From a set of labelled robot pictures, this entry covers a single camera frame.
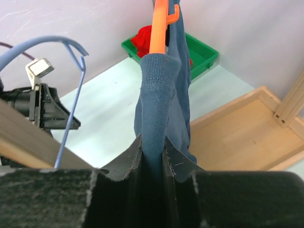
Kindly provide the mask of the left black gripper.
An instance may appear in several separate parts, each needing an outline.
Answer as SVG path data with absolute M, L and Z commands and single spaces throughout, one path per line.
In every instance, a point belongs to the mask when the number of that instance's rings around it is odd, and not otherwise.
M 38 88 L 22 87 L 9 91 L 9 106 L 39 128 L 64 130 L 70 112 L 61 103 L 57 89 L 41 83 Z

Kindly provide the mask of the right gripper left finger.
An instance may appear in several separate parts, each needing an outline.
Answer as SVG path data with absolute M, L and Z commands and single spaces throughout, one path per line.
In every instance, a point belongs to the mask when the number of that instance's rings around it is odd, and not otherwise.
M 101 169 L 0 170 L 3 228 L 138 228 L 142 139 Z

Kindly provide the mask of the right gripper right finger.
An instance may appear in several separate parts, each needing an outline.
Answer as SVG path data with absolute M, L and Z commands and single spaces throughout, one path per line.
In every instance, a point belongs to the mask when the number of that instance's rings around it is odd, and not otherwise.
M 287 171 L 206 171 L 165 140 L 166 227 L 301 228 L 304 182 Z

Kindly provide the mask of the light blue hanger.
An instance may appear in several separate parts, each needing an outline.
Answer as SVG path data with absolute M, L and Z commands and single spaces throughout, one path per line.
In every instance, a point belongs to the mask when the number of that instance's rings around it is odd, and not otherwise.
M 72 59 L 68 60 L 66 57 L 63 57 L 63 52 L 53 46 L 49 46 L 44 53 L 37 57 L 33 57 L 26 52 L 34 46 L 47 42 L 62 44 L 68 50 Z M 84 57 L 88 56 L 88 52 L 78 42 L 60 35 L 39 36 L 14 46 L 6 42 L 1 42 L 0 44 L 9 48 L 7 52 L 0 56 L 1 69 L 4 69 L 12 60 L 20 55 L 30 58 L 30 62 L 35 58 L 46 58 L 54 67 L 52 72 L 41 78 L 41 83 L 56 88 L 61 103 L 70 112 L 66 128 L 62 130 L 64 136 L 54 167 L 67 169 L 90 168 L 87 162 L 65 147 L 69 131 L 77 130 L 81 125 L 80 121 L 74 117 L 74 112 L 86 74 Z M 31 87 L 26 70 L 18 71 L 12 75 L 5 75 L 4 78 L 8 84 L 8 89 L 1 88 L 0 91 Z

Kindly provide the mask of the blue t shirt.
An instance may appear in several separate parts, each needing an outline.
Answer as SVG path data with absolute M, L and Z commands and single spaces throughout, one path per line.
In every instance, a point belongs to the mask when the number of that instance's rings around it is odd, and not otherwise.
M 192 162 L 189 153 L 190 55 L 183 17 L 169 25 L 166 54 L 147 54 L 141 59 L 142 84 L 135 108 L 134 132 L 142 137 L 144 167 L 156 181 L 162 179 L 165 138 Z

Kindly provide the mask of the red t shirt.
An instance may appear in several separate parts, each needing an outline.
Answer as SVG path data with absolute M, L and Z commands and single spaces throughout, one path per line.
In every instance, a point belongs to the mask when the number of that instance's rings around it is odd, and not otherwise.
M 138 33 L 131 38 L 131 43 L 137 49 L 137 56 L 142 58 L 149 54 L 152 26 L 147 25 L 139 29 Z

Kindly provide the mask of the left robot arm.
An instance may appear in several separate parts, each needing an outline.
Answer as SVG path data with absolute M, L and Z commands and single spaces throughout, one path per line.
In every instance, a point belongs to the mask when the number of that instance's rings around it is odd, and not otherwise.
M 1 156 L 32 168 L 53 168 L 61 145 L 49 132 L 64 130 L 69 115 L 57 90 L 47 84 L 1 91 Z

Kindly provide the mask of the wooden hanger stand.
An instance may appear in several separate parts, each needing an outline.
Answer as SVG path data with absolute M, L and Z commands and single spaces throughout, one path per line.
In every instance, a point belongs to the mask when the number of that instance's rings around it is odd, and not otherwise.
M 102 167 L 134 141 L 133 115 L 140 79 L 101 75 L 86 83 L 76 109 L 82 125 L 67 141 L 61 168 Z M 288 127 L 274 119 L 280 100 L 265 86 L 203 115 L 190 124 L 190 152 L 212 171 L 279 171 L 304 157 L 304 122 Z M 52 168 L 60 144 L 0 104 L 0 153 L 32 168 Z

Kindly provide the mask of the orange hanger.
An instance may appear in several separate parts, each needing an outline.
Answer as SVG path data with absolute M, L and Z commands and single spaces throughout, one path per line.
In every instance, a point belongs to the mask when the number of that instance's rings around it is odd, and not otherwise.
M 180 16 L 180 7 L 174 4 L 174 11 L 169 13 L 169 0 L 156 0 L 152 18 L 152 30 L 149 53 L 165 53 L 166 30 L 168 25 L 175 23 Z

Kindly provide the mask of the green plastic tray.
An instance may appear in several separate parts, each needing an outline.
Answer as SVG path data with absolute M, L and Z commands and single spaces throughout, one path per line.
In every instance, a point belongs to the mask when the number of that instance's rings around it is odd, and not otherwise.
M 188 33 L 185 34 L 189 50 L 191 65 L 191 80 L 210 69 L 218 58 L 218 51 L 202 43 Z M 129 57 L 140 63 L 141 58 L 137 56 L 137 49 L 131 43 L 131 38 L 121 43 L 122 48 L 128 53 Z

